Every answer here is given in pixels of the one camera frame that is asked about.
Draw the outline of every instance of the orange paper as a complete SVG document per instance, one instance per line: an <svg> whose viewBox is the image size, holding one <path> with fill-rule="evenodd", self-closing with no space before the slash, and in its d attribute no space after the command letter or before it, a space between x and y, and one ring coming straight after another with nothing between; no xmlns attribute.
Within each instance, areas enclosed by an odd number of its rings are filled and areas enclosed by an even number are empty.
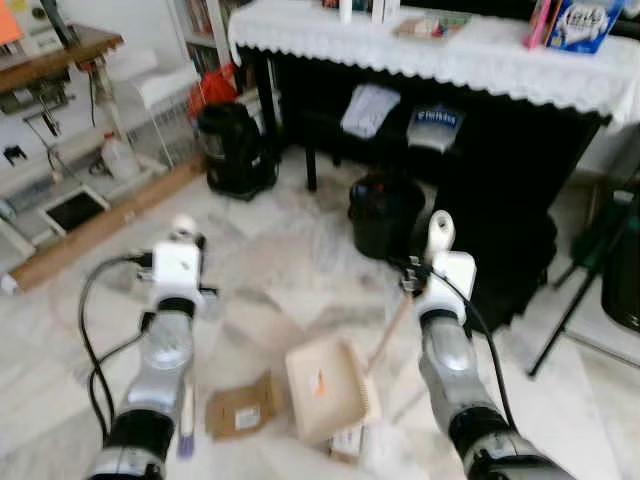
<svg viewBox="0 0 640 480"><path fill-rule="evenodd" d="M22 31L5 0L0 0L0 45L22 38Z"/></svg>

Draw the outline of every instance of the wooden plank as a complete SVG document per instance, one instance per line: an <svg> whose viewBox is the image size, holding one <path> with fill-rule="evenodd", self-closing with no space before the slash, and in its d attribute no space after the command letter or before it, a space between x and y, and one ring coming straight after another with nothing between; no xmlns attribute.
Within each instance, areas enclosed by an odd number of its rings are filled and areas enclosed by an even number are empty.
<svg viewBox="0 0 640 480"><path fill-rule="evenodd" d="M8 274L10 278L5 278L3 283L11 284L15 281L17 284L15 290L28 292L61 269L67 268L122 227L175 194L203 172L204 163L200 158L194 158L179 165L164 177L143 187L120 205L81 225L59 243L29 258L13 269Z"/></svg>
<svg viewBox="0 0 640 480"><path fill-rule="evenodd" d="M0 93L23 87L38 78L64 70L73 63L93 60L124 42L117 33L74 25L80 43L68 50L29 58L23 63L0 70Z"/></svg>

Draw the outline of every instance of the wall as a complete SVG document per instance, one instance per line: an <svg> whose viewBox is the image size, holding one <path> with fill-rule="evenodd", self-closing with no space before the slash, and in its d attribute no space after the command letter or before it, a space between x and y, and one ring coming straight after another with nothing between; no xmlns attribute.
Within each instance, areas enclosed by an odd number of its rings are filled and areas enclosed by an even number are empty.
<svg viewBox="0 0 640 480"><path fill-rule="evenodd" d="M606 174L611 162L629 142L631 136L638 135L637 129L638 127L632 126L611 133L601 128L582 155L582 159L578 163L578 170Z"/></svg>
<svg viewBox="0 0 640 480"><path fill-rule="evenodd" d="M153 48L161 62L186 58L174 27L169 2L175 0L58 0L76 23L111 30L134 48Z"/></svg>

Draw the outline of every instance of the white bottle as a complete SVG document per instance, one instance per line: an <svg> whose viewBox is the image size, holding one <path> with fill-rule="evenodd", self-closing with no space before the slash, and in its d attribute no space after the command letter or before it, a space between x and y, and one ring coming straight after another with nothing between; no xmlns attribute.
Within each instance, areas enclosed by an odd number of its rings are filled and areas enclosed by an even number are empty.
<svg viewBox="0 0 640 480"><path fill-rule="evenodd" d="M140 173L140 165L131 147L113 133L104 136L101 155L106 167L118 180L132 180Z"/></svg>

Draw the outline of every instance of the bookshelf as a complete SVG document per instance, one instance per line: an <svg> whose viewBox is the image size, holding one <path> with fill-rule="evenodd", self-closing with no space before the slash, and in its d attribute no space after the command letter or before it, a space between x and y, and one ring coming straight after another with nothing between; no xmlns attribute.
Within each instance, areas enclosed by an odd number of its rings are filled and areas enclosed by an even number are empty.
<svg viewBox="0 0 640 480"><path fill-rule="evenodd" d="M189 57L198 73L231 62L227 25L231 12L248 0L170 0Z"/></svg>

